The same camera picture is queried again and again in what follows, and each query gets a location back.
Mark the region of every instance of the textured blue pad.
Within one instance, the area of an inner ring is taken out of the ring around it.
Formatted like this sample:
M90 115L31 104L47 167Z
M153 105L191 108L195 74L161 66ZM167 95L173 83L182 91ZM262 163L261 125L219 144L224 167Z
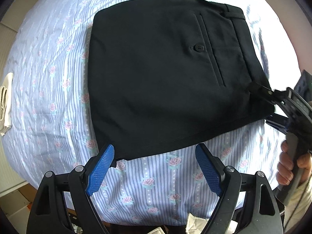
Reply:
M87 195L91 196L94 192L97 192L99 190L113 159L114 147L113 145L109 145L100 160L98 161L97 165L89 175L88 186L85 190Z
M202 170L202 173L204 174L210 190L216 193L217 196L220 196L222 190L219 180L219 174L216 172L213 164L209 161L208 157L206 156L200 145L196 146L195 157L199 164L199 167Z

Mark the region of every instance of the human hand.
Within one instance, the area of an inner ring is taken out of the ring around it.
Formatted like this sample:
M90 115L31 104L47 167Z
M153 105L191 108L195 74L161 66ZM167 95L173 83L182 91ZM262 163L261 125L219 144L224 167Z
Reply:
M284 141L281 145L282 153L280 154L280 162L277 165L278 173L276 175L277 182L281 185L289 185L294 177L292 169L294 168L294 162L287 154L288 144ZM304 183L311 176L312 169L312 156L310 153L306 153L300 156L297 160L297 165L299 168L305 169L300 184Z

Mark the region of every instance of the screw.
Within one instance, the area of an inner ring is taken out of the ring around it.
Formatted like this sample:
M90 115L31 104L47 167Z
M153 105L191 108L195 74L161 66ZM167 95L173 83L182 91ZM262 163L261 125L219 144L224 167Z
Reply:
M49 178L49 177L52 176L52 174L53 174L52 172L47 172L47 173L46 173L46 177Z
M82 165L78 165L76 168L75 168L75 171L76 172L81 172L83 170L83 166Z
M260 177L264 177L264 173L263 173L262 171L258 171L257 174L258 174L258 176L260 176Z
M233 166L227 166L226 168L225 168L229 173L232 173L232 172L234 172L234 170L235 170L235 168L233 167Z

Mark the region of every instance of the bed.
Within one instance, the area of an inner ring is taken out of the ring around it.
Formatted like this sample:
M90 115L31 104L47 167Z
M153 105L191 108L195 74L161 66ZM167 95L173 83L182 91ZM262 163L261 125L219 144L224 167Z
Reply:
M2 143L10 165L34 187L39 186L46 171L69 172L98 153L86 86L88 44L95 13L121 1L124 0L39 0L18 30L3 72L13 72L14 78L13 127ZM269 68L271 87L293 87L300 75L294 66L298 64L297 56L265 0L209 1L243 9L258 59L265 71ZM268 67L268 61L283 65L283 69ZM123 171L122 163L111 179L120 174L118 171ZM93 201L103 220L116 222L116 207L106 205L106 182L109 181L103 182ZM68 194L66 202L73 208Z

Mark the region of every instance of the back pocket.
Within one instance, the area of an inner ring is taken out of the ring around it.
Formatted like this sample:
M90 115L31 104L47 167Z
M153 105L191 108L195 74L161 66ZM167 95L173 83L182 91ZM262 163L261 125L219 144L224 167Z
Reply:
M216 62L216 58L213 54L213 50L212 50L211 43L209 40L208 32L206 30L206 26L205 26L204 20L202 18L202 15L201 14L195 15L195 18L196 18L197 23L199 25L199 28L201 30L202 37L203 37L204 42L205 42L205 48L206 48L207 54L208 54L208 59L210 60L210 62L212 64L212 67L213 67L214 73L216 75L216 79L218 81L218 84L219 84L219 86L224 86L224 81L223 81L223 78L221 76L219 66Z

